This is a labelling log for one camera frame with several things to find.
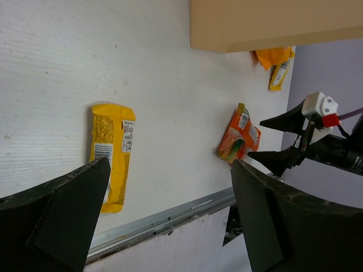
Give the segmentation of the small yellow snack packet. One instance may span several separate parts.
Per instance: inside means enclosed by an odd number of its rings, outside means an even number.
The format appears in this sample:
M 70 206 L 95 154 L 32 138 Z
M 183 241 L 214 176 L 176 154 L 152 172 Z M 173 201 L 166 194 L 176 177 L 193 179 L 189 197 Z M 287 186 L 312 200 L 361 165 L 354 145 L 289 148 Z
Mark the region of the small yellow snack packet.
M 281 91 L 282 85 L 289 71 L 295 51 L 292 46 L 254 51 L 255 56 L 265 71 L 270 71 L 268 89 Z

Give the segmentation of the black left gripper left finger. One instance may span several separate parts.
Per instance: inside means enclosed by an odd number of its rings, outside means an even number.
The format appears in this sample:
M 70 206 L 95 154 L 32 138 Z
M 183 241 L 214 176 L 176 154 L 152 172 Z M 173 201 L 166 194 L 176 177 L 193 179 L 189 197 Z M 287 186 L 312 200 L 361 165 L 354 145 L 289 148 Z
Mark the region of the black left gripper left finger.
M 99 158 L 1 198 L 1 271 L 83 271 L 110 171 Z

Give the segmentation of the orange gummy candy bag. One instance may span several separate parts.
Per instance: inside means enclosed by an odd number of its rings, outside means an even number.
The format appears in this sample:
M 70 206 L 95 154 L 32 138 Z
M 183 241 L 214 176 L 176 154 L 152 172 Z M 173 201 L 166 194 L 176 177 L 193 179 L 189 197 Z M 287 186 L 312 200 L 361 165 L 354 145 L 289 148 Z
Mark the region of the orange gummy candy bag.
M 261 131 L 252 123 L 245 104 L 239 103 L 218 148 L 218 156 L 231 164 L 259 148 Z

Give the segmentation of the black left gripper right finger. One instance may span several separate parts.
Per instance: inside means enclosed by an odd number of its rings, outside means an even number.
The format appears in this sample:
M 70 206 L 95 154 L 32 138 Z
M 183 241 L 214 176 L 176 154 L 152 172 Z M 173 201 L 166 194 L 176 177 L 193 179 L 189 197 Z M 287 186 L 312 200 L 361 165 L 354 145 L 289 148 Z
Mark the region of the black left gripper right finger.
M 252 271 L 361 271 L 362 210 L 236 160 L 233 191 Z

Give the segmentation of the yellow snack bar wrapper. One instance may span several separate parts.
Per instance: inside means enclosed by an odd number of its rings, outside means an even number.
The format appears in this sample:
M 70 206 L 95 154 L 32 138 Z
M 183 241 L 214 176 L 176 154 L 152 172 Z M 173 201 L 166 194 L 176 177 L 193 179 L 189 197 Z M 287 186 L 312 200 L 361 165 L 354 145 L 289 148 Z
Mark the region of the yellow snack bar wrapper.
M 117 104 L 97 104 L 91 109 L 90 160 L 105 157 L 111 167 L 101 213 L 118 213 L 125 200 L 136 117 L 132 109 Z

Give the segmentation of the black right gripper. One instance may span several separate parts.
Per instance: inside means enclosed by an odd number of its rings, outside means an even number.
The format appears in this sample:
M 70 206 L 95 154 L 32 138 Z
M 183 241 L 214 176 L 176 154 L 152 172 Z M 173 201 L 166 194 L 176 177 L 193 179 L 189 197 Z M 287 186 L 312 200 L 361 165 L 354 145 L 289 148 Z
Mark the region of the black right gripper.
M 302 135 L 305 122 L 302 107 L 303 102 L 284 114 L 260 121 L 259 125 Z M 300 156 L 300 161 L 309 159 L 362 176 L 362 119 L 358 119 L 352 134 L 346 134 L 343 138 L 328 134 L 308 145 L 302 153 L 296 147 L 289 147 L 283 151 L 254 151 L 247 155 L 278 177 L 294 167 Z

